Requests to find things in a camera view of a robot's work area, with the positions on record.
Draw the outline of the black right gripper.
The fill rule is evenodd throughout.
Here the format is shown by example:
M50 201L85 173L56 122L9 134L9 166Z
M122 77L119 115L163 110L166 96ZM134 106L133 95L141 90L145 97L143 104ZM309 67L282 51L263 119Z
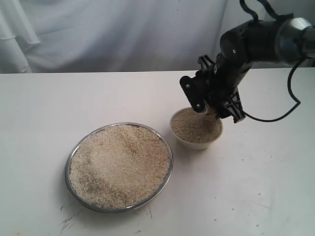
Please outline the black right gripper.
M191 107L196 113L206 114L208 107L213 107L221 118L232 117L234 123L245 119L240 95L239 57L218 55L212 61L207 55L200 56L201 69L194 77L183 76L180 86Z

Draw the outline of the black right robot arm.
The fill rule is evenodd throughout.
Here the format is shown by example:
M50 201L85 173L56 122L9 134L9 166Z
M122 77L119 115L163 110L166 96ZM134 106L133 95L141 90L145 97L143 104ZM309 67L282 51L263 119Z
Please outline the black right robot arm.
M261 2L270 21L262 21L244 1L241 8L252 19L224 33L215 60L200 56L201 68L194 77L183 76L180 86L192 109L199 114L214 111L235 123L248 117L243 110L238 85L256 62L291 65L296 70L315 56L315 27L293 14L277 14L269 2Z

